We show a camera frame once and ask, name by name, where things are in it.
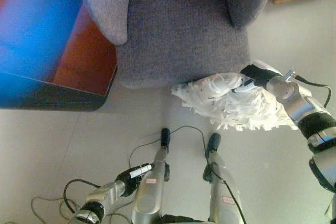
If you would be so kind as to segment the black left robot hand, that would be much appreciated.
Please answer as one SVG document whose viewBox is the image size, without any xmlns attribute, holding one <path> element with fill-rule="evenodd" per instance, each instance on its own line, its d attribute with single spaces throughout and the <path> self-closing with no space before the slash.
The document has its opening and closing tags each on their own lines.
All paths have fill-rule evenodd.
<svg viewBox="0 0 336 224">
<path fill-rule="evenodd" d="M 142 177 L 155 167 L 153 163 L 145 163 L 140 166 L 131 167 L 123 171 L 116 177 L 116 181 L 121 181 L 124 184 L 124 192 L 121 197 L 128 197 L 138 188 Z"/>
</svg>

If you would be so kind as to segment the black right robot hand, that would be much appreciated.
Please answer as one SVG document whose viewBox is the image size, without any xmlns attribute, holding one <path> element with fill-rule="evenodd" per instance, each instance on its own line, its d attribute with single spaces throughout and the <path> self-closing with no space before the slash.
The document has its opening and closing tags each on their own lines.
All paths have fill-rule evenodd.
<svg viewBox="0 0 336 224">
<path fill-rule="evenodd" d="M 238 88 L 232 89 L 233 93 L 245 93 L 257 87 L 265 88 L 274 77 L 282 77 L 283 74 L 272 66 L 260 60 L 255 60 L 240 71 L 245 78 Z"/>
</svg>

